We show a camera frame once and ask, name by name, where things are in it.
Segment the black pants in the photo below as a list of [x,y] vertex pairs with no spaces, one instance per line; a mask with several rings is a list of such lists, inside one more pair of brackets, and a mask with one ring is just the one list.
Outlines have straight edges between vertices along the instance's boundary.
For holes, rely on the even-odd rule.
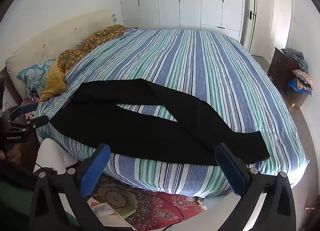
[[270,157],[261,132],[236,133],[207,102],[143,79],[82,83],[50,123],[74,141],[138,159],[214,166],[220,144],[248,165]]

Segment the teal damask pillow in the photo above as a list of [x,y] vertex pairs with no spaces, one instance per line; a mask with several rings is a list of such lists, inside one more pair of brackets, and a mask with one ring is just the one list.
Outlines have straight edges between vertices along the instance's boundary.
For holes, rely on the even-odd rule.
[[55,59],[49,59],[44,63],[25,68],[18,73],[17,78],[25,83],[28,97],[33,90],[36,90],[38,96],[41,95],[46,85],[47,73],[54,61]]

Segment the mustard yellow pillow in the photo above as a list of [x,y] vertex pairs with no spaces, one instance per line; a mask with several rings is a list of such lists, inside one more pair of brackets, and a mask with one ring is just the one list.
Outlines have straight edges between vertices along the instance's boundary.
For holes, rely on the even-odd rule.
[[46,75],[46,84],[40,96],[39,102],[48,101],[56,95],[67,91],[66,77],[59,67],[59,61],[56,59]]

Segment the papers and books on floor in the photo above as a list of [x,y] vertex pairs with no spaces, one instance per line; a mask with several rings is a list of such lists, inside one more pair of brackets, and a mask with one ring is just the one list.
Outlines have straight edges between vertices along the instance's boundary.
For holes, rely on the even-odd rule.
[[87,200],[87,203],[106,230],[136,230],[120,214],[112,209],[109,204],[99,202],[97,198],[97,196],[92,196]]

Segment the cream upholstered headboard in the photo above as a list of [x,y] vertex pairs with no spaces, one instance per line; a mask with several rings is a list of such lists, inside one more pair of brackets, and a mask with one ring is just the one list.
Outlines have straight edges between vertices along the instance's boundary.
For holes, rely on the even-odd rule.
[[56,24],[24,42],[7,58],[1,71],[14,101],[21,104],[27,98],[26,85],[17,78],[21,70],[55,59],[66,49],[79,49],[93,33],[113,24],[122,24],[116,14],[94,11]]

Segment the orange floral green blanket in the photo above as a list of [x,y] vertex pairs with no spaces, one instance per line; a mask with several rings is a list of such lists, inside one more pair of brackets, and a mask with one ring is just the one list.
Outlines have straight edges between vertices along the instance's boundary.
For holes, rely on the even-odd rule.
[[123,36],[126,28],[120,24],[109,26],[93,33],[80,47],[75,50],[65,50],[58,56],[58,66],[66,75],[82,58],[100,45]]

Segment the red patterned rug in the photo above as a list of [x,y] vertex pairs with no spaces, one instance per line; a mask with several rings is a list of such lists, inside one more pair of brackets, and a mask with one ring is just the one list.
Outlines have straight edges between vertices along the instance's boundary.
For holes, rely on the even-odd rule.
[[136,230],[165,228],[206,210],[204,199],[135,188],[102,174],[92,193],[106,202]]

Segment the pile of clothes on basket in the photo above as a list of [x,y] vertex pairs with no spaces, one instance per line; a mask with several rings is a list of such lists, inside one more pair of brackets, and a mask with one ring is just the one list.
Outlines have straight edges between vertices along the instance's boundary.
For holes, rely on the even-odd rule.
[[298,110],[307,97],[312,95],[313,78],[308,74],[309,66],[302,52],[291,48],[284,48],[281,51],[298,64],[298,69],[292,70],[286,91],[286,99],[289,105]]

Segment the dark wooden dresser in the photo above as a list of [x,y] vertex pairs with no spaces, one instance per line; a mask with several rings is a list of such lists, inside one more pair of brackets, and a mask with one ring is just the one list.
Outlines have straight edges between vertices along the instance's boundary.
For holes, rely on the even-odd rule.
[[289,55],[275,48],[267,76],[279,91],[285,93],[292,72],[296,69],[299,69],[298,63]]

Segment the white built-in wardrobe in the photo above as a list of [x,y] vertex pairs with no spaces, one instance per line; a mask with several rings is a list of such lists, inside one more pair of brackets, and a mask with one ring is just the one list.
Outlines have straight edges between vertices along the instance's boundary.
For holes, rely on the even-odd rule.
[[138,29],[192,29],[242,42],[245,0],[120,0],[124,25]]

